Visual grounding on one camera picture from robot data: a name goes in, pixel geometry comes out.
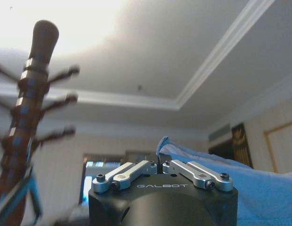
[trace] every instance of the bolt head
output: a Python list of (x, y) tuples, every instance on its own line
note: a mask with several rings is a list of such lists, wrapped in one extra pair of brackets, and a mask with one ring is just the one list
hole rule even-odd
[(221, 173), (220, 177), (222, 178), (222, 180), (229, 180), (229, 174), (228, 173)]
[(121, 185), (118, 181), (113, 181), (111, 184), (111, 188), (115, 191), (119, 191), (120, 187), (121, 187)]
[(205, 183), (205, 189), (208, 190), (208, 191), (213, 190), (214, 187), (215, 187), (215, 183), (213, 181), (211, 181), (211, 180), (208, 180)]
[(98, 174), (96, 176), (97, 182), (104, 182), (105, 181), (105, 175), (104, 174)]

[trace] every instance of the blue fabric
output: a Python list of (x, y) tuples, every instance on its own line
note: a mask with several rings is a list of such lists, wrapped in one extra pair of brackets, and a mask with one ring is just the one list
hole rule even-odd
[(292, 226), (292, 173), (254, 170), (234, 160), (180, 146), (168, 137), (158, 144), (157, 154), (182, 162), (196, 161), (218, 173), (229, 173), (238, 195), (239, 226)]

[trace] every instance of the white ceiling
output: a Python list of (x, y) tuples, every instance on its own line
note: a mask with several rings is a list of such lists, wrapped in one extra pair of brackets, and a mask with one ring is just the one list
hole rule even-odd
[[(272, 3), (127, 1), (113, 34), (87, 51), (54, 53), (52, 72), (78, 63), (81, 75), (49, 97), (77, 90), (81, 99), (49, 117), (207, 128), (292, 73), (292, 1)], [(16, 74), (27, 56), (0, 48)], [(0, 94), (15, 95), (2, 83)]]

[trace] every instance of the blue blanket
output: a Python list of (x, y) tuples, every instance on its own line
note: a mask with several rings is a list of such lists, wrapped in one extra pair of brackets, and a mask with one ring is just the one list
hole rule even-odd
[(233, 178), (238, 195), (238, 226), (292, 226), (292, 173), (254, 170), (234, 160), (196, 152), (162, 138), (159, 153), (182, 162), (196, 161)]

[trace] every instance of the recessed ceiling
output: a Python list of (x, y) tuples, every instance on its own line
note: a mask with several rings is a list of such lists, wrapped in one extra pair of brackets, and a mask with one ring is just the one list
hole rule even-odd
[[(50, 97), (76, 89), (85, 99), (48, 117), (204, 129), (292, 73), (292, 1), (127, 1), (118, 13), (118, 32), (101, 44), (53, 55), (53, 72), (79, 63), (81, 75)], [(0, 49), (17, 74), (27, 56)], [(206, 61), (201, 83), (178, 101)]]
[(59, 87), (176, 98), (248, 1), (56, 2), (2, 3), (0, 62), (19, 74), (34, 23), (48, 19), (60, 31), (51, 73), (81, 67)]

